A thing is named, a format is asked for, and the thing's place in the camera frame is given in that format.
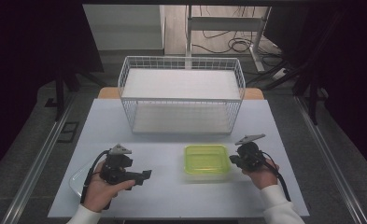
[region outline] white tabletop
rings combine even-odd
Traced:
[[[93,102],[90,114],[66,170],[63,182],[49,211],[49,217],[71,217],[79,197],[70,188],[72,175],[88,166],[103,151],[117,143],[130,149],[134,160],[131,172],[152,170],[143,186],[119,193],[103,217],[146,218],[242,218],[262,217],[259,191],[241,170],[232,164],[221,181],[192,182],[184,173],[183,148],[192,144],[223,144],[236,154],[233,143],[246,134],[265,133],[256,140],[261,150],[280,166],[289,194],[301,216],[308,216],[289,159],[283,147],[268,102],[247,100],[231,135],[133,134],[120,100]]]

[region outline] wire basket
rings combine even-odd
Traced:
[[[130,56],[119,91],[134,133],[230,134],[245,81],[237,59]]]

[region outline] gray floor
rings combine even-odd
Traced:
[[[265,45],[268,45],[267,48],[272,48],[269,43],[265,43]],[[160,54],[162,53],[159,51],[145,50],[101,52],[105,72],[96,75],[108,85],[116,86],[122,59],[126,55]],[[256,70],[250,57],[247,55],[238,55],[238,57],[243,70],[255,73]],[[246,79],[254,77],[255,75],[246,75]],[[74,136],[69,135],[69,133],[60,134],[60,140],[66,140],[70,137],[73,137],[73,140],[70,143],[56,143],[49,155],[44,171],[36,183],[34,192],[21,214],[19,223],[66,222],[66,219],[47,218],[47,214],[70,161],[70,156],[75,149],[79,134],[91,108],[92,100],[97,97],[100,90],[100,87],[88,79],[81,76],[78,76],[78,79],[81,89],[76,93],[72,111],[67,118],[67,122],[78,123],[78,132]],[[319,153],[316,142],[303,121],[303,115],[294,101],[290,90],[293,83],[294,79],[271,91],[265,91],[264,96],[272,109],[275,123],[311,215],[305,217],[304,220],[306,223],[314,224],[354,223]],[[44,107],[49,98],[55,97],[54,92],[53,83],[38,91],[37,105],[31,117],[27,120],[21,133],[0,163],[0,222],[54,124],[55,108]],[[367,162],[330,117],[322,102],[318,103],[317,112],[318,127],[367,216]],[[102,220],[100,223],[116,222]],[[239,220],[239,223],[264,223],[264,220],[262,218],[242,219]]]

